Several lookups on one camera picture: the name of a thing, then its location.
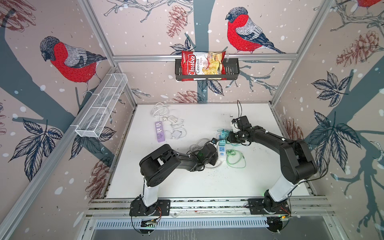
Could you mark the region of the white blue power strip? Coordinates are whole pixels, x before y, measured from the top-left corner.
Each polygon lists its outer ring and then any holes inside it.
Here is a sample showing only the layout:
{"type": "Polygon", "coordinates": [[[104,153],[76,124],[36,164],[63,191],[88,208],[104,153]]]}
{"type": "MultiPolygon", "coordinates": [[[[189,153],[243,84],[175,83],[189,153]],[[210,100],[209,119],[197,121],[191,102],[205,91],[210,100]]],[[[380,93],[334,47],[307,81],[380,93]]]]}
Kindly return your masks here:
{"type": "Polygon", "coordinates": [[[206,138],[201,139],[197,143],[190,145],[190,147],[189,147],[190,153],[195,154],[196,150],[202,149],[203,146],[208,144],[208,143],[211,143],[211,144],[215,145],[217,147],[217,152],[218,152],[218,161],[217,161],[215,166],[205,165],[205,168],[216,169],[216,168],[220,167],[223,164],[223,162],[224,162],[224,160],[225,160],[225,158],[227,156],[227,154],[226,154],[226,147],[219,146],[218,145],[218,141],[219,140],[217,140],[215,138],[213,138],[211,140],[206,139],[206,138]]]}

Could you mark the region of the teal charger with cable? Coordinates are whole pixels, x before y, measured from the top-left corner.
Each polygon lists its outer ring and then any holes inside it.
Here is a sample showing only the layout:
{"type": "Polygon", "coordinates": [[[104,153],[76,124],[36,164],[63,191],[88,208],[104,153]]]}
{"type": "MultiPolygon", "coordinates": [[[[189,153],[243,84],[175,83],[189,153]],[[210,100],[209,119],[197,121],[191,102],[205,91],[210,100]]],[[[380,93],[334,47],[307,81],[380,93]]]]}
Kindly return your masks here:
{"type": "Polygon", "coordinates": [[[221,139],[218,141],[218,145],[221,146],[221,147],[225,147],[226,146],[226,139],[221,139]]]}

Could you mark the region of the light green charger with cable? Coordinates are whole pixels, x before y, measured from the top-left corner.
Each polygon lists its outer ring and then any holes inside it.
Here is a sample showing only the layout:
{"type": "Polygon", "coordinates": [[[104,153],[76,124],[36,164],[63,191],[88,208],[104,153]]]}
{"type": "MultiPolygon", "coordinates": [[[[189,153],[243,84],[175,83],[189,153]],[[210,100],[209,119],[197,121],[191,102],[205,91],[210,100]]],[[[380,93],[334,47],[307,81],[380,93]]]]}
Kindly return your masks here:
{"type": "Polygon", "coordinates": [[[242,152],[235,149],[226,150],[226,163],[234,169],[244,169],[247,166],[246,159],[242,152]]]}

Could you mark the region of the purple power strip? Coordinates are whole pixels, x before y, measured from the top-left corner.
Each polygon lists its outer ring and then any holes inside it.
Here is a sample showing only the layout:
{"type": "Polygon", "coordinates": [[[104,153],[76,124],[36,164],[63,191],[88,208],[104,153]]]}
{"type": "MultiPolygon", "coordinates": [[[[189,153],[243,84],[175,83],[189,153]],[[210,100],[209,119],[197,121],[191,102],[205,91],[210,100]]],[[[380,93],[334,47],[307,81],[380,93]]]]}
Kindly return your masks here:
{"type": "Polygon", "coordinates": [[[166,138],[165,138],[165,133],[163,128],[163,122],[162,121],[155,122],[155,128],[156,128],[156,136],[157,136],[158,143],[164,142],[166,138]]]}

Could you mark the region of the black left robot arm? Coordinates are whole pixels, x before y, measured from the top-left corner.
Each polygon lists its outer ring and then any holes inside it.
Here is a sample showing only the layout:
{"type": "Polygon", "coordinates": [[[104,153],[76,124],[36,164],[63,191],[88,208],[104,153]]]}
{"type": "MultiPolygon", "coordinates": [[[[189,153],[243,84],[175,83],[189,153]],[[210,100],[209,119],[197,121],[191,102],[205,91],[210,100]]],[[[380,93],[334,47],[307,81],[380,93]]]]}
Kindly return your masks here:
{"type": "Polygon", "coordinates": [[[174,170],[200,172],[206,168],[206,165],[214,166],[217,160],[217,147],[212,142],[208,142],[202,149],[188,154],[179,153],[168,144],[159,147],[139,163],[140,172],[144,177],[141,201],[146,208],[155,207],[158,202],[159,185],[174,170]]]}

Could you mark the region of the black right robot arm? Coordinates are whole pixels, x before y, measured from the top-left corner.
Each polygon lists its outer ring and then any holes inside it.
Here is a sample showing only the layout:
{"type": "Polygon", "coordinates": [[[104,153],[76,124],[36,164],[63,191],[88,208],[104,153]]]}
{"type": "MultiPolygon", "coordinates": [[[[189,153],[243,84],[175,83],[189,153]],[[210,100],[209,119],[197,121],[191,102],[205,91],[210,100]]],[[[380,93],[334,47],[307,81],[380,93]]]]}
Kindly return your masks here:
{"type": "Polygon", "coordinates": [[[300,183],[318,172],[316,161],[305,141],[285,139],[260,126],[252,126],[246,116],[233,119],[232,127],[228,142],[261,144],[280,155],[281,175],[264,194],[263,205],[267,213],[277,212],[300,183]]]}

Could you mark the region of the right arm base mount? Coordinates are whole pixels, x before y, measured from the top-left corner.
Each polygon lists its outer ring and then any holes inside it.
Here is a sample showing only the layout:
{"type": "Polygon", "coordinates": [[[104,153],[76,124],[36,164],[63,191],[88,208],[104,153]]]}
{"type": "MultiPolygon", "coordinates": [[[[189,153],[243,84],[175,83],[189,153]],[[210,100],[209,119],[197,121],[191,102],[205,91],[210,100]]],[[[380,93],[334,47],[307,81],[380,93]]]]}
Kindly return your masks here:
{"type": "Polygon", "coordinates": [[[251,215],[290,215],[291,209],[287,200],[274,202],[270,198],[248,199],[244,205],[250,210],[251,215]]]}

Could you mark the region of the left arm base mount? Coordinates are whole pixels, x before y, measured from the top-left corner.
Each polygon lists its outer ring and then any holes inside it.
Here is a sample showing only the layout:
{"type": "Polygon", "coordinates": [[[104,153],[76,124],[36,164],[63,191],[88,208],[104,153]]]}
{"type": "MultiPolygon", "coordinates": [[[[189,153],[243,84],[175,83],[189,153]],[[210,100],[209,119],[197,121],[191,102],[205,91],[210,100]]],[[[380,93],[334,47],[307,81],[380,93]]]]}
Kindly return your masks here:
{"type": "Polygon", "coordinates": [[[144,201],[137,197],[130,204],[130,217],[169,216],[171,208],[170,200],[157,200],[153,205],[147,207],[144,201]]]}

